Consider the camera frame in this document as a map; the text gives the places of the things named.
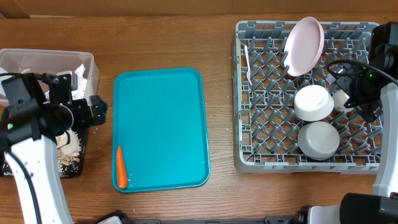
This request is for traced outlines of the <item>clear plastic bin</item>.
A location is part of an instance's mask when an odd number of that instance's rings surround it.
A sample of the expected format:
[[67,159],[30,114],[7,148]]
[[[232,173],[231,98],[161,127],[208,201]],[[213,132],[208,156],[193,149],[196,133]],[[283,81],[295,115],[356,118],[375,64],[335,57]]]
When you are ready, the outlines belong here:
[[88,83],[84,99],[91,105],[90,96],[98,89],[100,72],[94,56],[88,52],[38,49],[2,49],[1,73],[43,73],[48,68],[65,68],[83,63]]

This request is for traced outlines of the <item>grey plastic dishwasher rack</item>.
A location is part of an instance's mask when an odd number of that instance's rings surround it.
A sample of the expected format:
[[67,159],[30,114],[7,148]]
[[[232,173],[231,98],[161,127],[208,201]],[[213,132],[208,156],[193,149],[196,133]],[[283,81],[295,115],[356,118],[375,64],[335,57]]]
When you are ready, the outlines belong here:
[[[307,157],[297,136],[305,121],[294,112],[296,92],[320,85],[338,91],[326,65],[338,59],[366,62],[373,22],[323,22],[322,55],[307,74],[289,77],[284,47],[292,21],[240,21],[233,42],[234,166],[248,173],[339,172],[376,174],[381,158],[382,121],[365,122],[355,111],[332,111],[325,121],[340,135],[336,153],[325,161]],[[248,46],[252,86],[246,78]]]

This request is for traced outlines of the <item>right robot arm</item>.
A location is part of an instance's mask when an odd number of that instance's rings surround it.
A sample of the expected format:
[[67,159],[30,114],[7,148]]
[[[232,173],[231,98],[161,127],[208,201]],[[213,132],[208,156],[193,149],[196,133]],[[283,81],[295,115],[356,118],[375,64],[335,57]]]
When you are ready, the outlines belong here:
[[381,118],[379,168],[371,194],[347,193],[338,205],[306,205],[292,223],[397,223],[397,23],[371,32],[368,62],[340,59],[326,65],[368,123]]

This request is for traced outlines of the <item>white paper napkin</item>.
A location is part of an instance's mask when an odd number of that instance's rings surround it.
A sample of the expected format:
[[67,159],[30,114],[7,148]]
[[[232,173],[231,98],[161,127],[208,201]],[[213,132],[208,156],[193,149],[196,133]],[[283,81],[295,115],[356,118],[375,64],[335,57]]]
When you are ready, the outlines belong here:
[[83,63],[79,65],[72,65],[65,68],[48,68],[43,73],[50,73],[52,75],[63,75],[64,73],[72,74],[72,99],[79,100],[84,98],[86,86],[88,83],[87,78],[84,77],[86,67]]

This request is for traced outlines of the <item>white round bowl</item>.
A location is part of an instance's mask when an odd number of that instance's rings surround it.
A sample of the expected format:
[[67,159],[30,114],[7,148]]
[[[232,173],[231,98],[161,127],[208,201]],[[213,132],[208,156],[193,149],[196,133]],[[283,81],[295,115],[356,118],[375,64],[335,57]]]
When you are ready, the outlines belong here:
[[326,118],[334,108],[328,90],[320,85],[301,88],[294,97],[295,115],[304,121],[319,121]]

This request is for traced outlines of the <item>white round plate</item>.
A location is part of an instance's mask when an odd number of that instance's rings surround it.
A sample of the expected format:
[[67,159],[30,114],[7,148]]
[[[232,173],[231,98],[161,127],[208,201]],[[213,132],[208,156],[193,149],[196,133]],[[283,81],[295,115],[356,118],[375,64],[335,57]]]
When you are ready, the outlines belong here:
[[305,17],[291,30],[284,52],[284,66],[288,74],[299,77],[312,70],[323,51],[325,35],[322,25],[314,17]]

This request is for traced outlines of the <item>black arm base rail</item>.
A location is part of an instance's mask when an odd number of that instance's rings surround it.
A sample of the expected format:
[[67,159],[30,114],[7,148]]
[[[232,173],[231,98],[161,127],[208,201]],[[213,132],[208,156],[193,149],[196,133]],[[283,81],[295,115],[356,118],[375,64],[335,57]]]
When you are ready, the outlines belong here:
[[125,223],[125,224],[273,224],[273,223],[340,223],[338,211],[329,210],[323,215],[320,207],[312,207],[308,211],[299,210],[295,215],[266,216],[255,219],[212,219],[212,220],[131,220],[125,213],[117,210],[93,223]]

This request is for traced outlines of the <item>white paper cup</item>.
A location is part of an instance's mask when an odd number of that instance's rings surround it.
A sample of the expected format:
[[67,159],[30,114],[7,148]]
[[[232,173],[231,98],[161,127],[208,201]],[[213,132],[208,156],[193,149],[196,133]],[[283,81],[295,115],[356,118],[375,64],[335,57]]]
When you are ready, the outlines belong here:
[[346,108],[344,106],[344,104],[348,101],[349,96],[343,90],[335,91],[332,95],[332,98],[334,101],[335,110],[339,112],[350,112],[353,110],[353,108]]

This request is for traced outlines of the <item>white plastic fork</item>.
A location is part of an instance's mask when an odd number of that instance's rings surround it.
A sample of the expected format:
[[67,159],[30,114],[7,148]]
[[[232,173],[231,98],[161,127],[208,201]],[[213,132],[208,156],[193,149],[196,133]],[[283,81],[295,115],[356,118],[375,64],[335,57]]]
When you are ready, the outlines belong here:
[[248,46],[244,45],[244,54],[245,54],[245,59],[246,59],[246,66],[247,66],[247,72],[246,72],[246,78],[249,82],[249,85],[252,86],[252,81],[251,81],[251,65],[250,65],[250,60],[249,60],[249,51],[248,51]]

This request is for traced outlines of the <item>grey round bowl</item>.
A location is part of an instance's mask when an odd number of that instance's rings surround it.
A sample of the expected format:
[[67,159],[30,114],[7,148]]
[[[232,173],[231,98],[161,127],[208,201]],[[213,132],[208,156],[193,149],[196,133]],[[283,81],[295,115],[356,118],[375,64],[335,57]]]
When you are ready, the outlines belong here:
[[324,121],[305,125],[299,131],[297,141],[300,150],[306,156],[318,161],[333,156],[340,145],[337,130]]

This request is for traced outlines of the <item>black waste tray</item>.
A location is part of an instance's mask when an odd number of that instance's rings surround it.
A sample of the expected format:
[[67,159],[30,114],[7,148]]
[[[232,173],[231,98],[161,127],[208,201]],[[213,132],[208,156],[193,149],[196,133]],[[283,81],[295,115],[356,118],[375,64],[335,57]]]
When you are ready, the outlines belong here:
[[69,129],[56,137],[58,150],[58,173],[62,179],[79,177],[88,137],[88,129]]

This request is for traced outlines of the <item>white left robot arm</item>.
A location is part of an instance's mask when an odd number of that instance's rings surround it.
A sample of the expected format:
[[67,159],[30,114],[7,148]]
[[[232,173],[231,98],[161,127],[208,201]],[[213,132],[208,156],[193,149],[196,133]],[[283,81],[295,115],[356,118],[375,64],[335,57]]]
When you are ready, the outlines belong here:
[[57,136],[99,126],[107,104],[73,100],[69,74],[3,73],[9,102],[1,116],[1,153],[16,181],[25,223],[72,223],[58,173]]

